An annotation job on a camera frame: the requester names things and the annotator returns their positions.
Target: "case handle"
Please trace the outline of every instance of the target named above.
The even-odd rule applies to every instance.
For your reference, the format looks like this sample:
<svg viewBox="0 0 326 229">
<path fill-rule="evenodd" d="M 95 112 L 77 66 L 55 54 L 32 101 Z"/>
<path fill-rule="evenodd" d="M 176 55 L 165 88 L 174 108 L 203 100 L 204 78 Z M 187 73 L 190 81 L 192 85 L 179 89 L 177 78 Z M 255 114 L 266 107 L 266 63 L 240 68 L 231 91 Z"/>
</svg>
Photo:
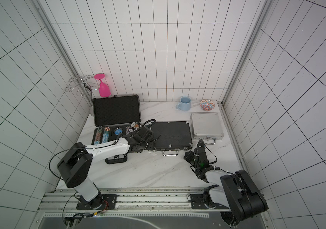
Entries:
<svg viewBox="0 0 326 229">
<path fill-rule="evenodd" d="M 167 157 L 167 156 L 177 156 L 178 155 L 178 150 L 176 150 L 176 154 L 164 154 L 164 151 L 162 152 L 163 156 Z"/>
</svg>

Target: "closed case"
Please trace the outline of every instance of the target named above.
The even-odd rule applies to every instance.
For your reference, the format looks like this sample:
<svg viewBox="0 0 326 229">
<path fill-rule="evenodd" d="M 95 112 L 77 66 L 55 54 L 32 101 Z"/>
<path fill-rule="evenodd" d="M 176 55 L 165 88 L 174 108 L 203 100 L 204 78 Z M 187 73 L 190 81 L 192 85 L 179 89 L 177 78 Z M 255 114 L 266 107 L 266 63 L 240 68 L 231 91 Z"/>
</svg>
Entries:
<svg viewBox="0 0 326 229">
<path fill-rule="evenodd" d="M 221 140 L 224 137 L 217 112 L 191 113 L 192 138 L 195 140 Z"/>
</svg>

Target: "marble surface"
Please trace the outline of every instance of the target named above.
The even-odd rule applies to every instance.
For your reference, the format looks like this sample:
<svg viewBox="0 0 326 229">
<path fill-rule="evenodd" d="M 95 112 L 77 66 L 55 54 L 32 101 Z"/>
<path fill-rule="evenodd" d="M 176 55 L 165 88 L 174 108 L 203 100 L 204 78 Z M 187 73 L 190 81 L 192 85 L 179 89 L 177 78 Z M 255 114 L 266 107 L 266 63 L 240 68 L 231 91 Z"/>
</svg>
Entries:
<svg viewBox="0 0 326 229">
<path fill-rule="evenodd" d="M 191 112 L 203 112 L 199 102 L 192 102 L 189 111 L 176 110 L 177 102 L 141 102 L 141 122 L 149 119 L 157 121 L 189 121 Z M 210 112 L 219 112 L 218 104 Z M 224 170 L 235 172 L 240 170 L 237 156 L 231 144 L 228 132 L 225 128 L 222 116 L 219 115 L 224 138 L 215 145 L 207 145 L 218 158 L 213 164 Z M 85 145 L 91 143 L 93 138 L 94 117 L 89 115 L 87 122 L 80 134 L 78 142 Z M 98 188 L 151 188 L 151 187 L 208 187 L 208 184 L 196 178 L 186 162 L 184 151 L 179 151 L 178 156 L 164 157 L 160 151 L 142 153 L 129 153 L 128 160 L 124 163 L 106 164 L 104 160 L 90 167 L 88 176 Z M 209 161 L 215 157 L 207 151 Z M 66 188 L 64 181 L 60 180 L 58 189 Z"/>
</svg>

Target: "patterned bowl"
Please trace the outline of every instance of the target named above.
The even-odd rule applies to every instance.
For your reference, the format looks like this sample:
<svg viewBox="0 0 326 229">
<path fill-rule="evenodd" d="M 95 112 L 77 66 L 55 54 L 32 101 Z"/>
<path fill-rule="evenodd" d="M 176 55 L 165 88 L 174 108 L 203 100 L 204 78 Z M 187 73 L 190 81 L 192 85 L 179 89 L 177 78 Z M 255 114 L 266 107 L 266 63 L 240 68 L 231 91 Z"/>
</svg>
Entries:
<svg viewBox="0 0 326 229">
<path fill-rule="evenodd" d="M 204 111 L 211 111 L 212 109 L 214 109 L 215 104 L 209 99 L 203 99 L 200 102 L 200 106 Z"/>
</svg>

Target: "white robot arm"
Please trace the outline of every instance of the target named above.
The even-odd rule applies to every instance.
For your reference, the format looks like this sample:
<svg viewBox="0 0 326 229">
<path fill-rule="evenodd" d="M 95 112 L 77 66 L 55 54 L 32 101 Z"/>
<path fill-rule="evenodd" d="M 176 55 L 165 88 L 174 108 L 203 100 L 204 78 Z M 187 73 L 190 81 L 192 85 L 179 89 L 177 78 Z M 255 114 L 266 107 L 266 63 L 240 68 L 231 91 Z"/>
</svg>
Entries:
<svg viewBox="0 0 326 229">
<path fill-rule="evenodd" d="M 89 202 L 92 209 L 98 207 L 98 196 L 100 197 L 101 195 L 90 178 L 88 178 L 89 167 L 100 160 L 115 155 L 141 152 L 147 147 L 148 141 L 153 134 L 149 127 L 149 125 L 145 126 L 143 124 L 143 126 L 131 134 L 119 135 L 115 141 L 87 146 L 82 143 L 74 144 L 57 164 L 57 169 L 66 186 L 77 190 L 82 198 Z"/>
</svg>

